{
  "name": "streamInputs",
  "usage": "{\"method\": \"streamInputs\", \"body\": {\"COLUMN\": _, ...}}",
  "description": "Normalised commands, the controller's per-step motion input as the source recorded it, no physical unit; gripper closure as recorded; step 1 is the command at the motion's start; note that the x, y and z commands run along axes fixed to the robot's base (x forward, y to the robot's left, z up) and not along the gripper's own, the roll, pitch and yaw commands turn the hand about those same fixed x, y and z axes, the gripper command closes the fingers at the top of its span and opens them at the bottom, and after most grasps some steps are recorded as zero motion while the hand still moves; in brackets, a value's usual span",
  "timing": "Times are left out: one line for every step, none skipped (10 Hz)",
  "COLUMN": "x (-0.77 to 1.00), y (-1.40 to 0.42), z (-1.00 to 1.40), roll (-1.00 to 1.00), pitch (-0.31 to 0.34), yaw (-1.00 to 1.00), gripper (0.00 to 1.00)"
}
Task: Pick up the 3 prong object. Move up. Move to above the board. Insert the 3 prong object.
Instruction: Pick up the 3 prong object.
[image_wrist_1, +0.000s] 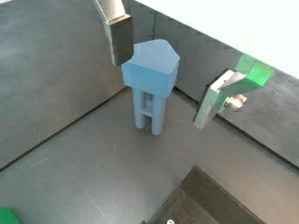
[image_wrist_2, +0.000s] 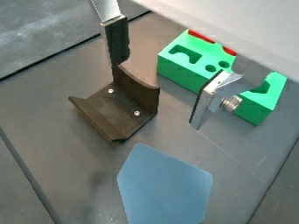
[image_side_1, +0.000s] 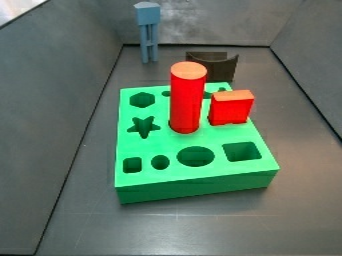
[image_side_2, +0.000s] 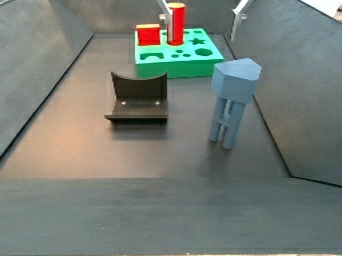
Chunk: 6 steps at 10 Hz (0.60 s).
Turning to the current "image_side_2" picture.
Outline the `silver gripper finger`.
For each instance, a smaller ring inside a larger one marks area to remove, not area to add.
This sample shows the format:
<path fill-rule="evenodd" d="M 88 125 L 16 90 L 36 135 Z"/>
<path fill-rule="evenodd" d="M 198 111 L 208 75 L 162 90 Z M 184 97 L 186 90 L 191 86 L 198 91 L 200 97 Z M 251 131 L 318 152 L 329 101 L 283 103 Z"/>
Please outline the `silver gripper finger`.
<path fill-rule="evenodd" d="M 166 28 L 168 31 L 172 30 L 172 10 L 168 7 L 166 0 L 156 0 L 156 3 L 162 9 L 159 19 L 164 21 Z"/>
<path fill-rule="evenodd" d="M 232 9 L 234 23 L 231 28 L 230 40 L 235 39 L 235 34 L 236 34 L 238 26 L 243 20 L 244 11 L 247 10 L 252 2 L 254 0 L 240 0 L 236 7 Z"/>

